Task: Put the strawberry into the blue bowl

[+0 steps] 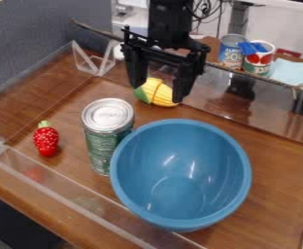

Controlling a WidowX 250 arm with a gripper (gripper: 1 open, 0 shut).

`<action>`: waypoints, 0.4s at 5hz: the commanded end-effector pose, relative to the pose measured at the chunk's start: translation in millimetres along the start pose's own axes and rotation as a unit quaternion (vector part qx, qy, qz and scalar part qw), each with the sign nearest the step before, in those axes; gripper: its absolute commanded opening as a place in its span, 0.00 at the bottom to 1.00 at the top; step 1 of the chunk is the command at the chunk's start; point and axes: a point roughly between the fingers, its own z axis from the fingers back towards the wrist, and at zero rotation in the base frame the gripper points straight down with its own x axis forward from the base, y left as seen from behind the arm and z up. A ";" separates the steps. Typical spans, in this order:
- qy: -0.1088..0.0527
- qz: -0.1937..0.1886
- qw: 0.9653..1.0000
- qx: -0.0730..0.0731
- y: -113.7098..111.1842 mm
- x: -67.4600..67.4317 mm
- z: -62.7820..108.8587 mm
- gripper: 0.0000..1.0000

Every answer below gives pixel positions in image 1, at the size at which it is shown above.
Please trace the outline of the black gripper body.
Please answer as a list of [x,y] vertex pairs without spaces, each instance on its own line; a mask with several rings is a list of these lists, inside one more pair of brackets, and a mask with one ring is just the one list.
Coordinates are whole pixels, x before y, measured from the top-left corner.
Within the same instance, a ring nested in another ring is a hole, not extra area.
[[176,63],[204,64],[211,48],[192,40],[187,34],[172,41],[166,36],[152,38],[142,35],[132,31],[127,25],[122,28],[122,32],[124,35],[122,43],[124,61],[128,52],[139,52],[148,62],[155,61],[171,66],[175,66]]

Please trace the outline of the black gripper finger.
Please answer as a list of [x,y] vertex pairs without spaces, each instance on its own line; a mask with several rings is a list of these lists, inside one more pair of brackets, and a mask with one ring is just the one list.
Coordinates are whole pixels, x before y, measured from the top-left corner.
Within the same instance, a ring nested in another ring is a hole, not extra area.
[[130,86],[136,89],[146,81],[148,61],[139,52],[128,52],[126,55],[126,72]]
[[202,63],[176,63],[172,79],[172,102],[182,102],[190,94],[196,77],[203,73]]

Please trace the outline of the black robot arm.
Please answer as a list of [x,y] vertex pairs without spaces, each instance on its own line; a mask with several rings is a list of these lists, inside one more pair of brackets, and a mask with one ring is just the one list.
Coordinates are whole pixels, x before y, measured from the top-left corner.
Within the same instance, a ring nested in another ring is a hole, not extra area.
[[147,35],[122,28],[122,53],[130,86],[136,89],[146,82],[148,62],[176,68],[172,80],[172,102],[188,96],[195,79],[204,72],[206,56],[211,48],[188,36],[192,23],[194,0],[150,0]]

